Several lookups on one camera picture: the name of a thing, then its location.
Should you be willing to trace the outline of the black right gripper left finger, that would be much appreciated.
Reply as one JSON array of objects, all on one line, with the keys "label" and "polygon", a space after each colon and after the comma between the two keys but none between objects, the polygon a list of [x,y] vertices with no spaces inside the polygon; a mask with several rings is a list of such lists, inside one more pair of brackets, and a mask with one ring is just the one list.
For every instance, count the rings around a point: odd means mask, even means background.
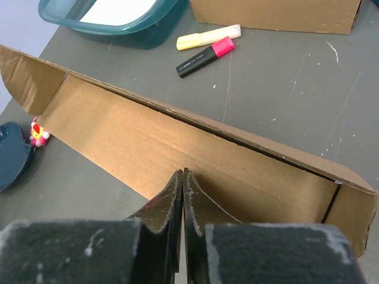
[{"label": "black right gripper left finger", "polygon": [[17,221],[1,232],[2,283],[174,283],[183,172],[123,220]]}]

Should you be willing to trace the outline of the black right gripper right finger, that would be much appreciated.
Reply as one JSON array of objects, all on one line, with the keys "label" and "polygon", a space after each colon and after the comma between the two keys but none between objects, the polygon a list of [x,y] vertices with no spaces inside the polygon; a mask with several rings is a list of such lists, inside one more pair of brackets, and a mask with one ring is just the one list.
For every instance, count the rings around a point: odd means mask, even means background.
[{"label": "black right gripper right finger", "polygon": [[364,283],[348,239],[324,224],[243,224],[183,175],[188,283]]}]

